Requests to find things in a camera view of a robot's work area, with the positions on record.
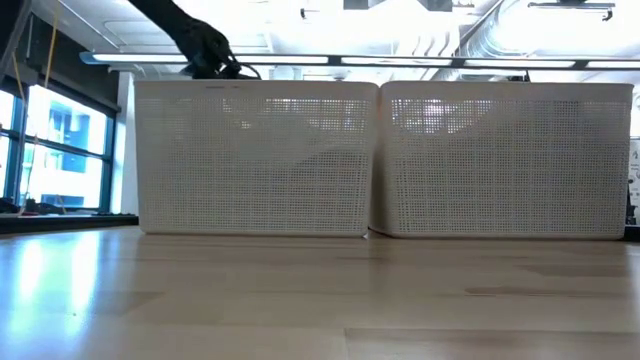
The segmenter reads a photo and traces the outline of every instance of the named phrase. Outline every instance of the robotic arm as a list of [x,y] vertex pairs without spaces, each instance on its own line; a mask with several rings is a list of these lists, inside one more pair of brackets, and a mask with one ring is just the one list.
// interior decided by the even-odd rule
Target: robotic arm
[[[194,19],[173,0],[129,0],[149,20],[171,37],[189,61],[183,73],[194,79],[260,79],[258,72],[242,65],[233,55],[229,40],[209,24]],[[240,74],[247,66],[257,77]]]

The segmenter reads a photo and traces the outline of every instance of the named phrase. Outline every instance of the white wall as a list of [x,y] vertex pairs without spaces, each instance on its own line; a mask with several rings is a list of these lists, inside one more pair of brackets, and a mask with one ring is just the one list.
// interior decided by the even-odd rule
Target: white wall
[[111,211],[138,214],[138,172],[136,165],[136,124],[133,75],[120,73],[114,143]]

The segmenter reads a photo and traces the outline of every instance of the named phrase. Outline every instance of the light wood surface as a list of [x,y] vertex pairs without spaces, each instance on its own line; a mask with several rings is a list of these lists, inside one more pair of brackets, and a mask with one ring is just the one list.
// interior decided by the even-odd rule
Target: light wood surface
[[621,242],[0,237],[0,359],[640,359]]

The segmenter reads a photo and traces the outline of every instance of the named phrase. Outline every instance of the yellow cord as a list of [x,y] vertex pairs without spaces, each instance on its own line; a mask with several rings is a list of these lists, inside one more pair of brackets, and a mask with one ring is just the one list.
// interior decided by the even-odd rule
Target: yellow cord
[[16,80],[18,80],[18,90],[20,90],[20,98],[22,98],[22,103],[24,106],[27,106],[27,97],[24,96],[24,89],[22,88],[22,81],[20,81],[20,70],[18,69],[18,60],[16,60],[15,51],[11,54],[11,58],[13,58],[13,72],[16,73]]
[[[51,77],[51,65],[53,64],[53,50],[55,49],[55,46],[56,46],[56,37],[58,34],[58,19],[60,17],[60,1],[59,0],[55,0],[55,1],[56,1],[56,9],[53,15],[53,32],[51,34],[51,44],[49,44],[49,58],[47,61],[47,72],[45,73],[45,77],[44,77],[45,89],[49,86],[49,78]],[[18,87],[20,89],[20,96],[22,97],[22,103],[24,104],[24,108],[27,109],[28,105],[27,105],[26,97],[24,96],[24,91],[22,89],[22,82],[20,81],[20,73],[18,71],[18,62],[16,61],[15,53],[13,54],[13,66],[16,72],[16,80],[18,80]],[[27,196],[29,196],[29,187],[31,185],[31,174],[33,174],[33,170],[34,170],[33,164],[36,161],[36,151],[38,149],[38,144],[39,144],[38,134],[36,133],[33,140],[33,159],[31,159],[31,171],[29,171],[29,176],[27,177],[27,186],[26,186],[27,188],[24,196],[24,204],[22,204],[22,206],[20,207],[20,212],[18,213],[18,215],[22,215],[27,206]],[[64,204],[62,204],[62,212],[63,214],[67,213],[67,210],[64,208]]]
[[56,0],[56,9],[53,14],[53,32],[51,33],[51,44],[49,44],[49,59],[47,61],[47,72],[44,76],[44,88],[49,86],[49,77],[51,76],[51,65],[53,64],[53,49],[56,46],[56,37],[58,35],[58,18],[60,17],[60,1]]

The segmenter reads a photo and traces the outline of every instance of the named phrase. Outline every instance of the mesh basket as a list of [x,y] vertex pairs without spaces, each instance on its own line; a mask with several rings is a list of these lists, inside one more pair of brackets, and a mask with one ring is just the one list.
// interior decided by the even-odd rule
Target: mesh basket
[[392,82],[381,91],[376,230],[623,235],[632,86]]
[[136,84],[148,233],[366,233],[378,88],[366,83]]

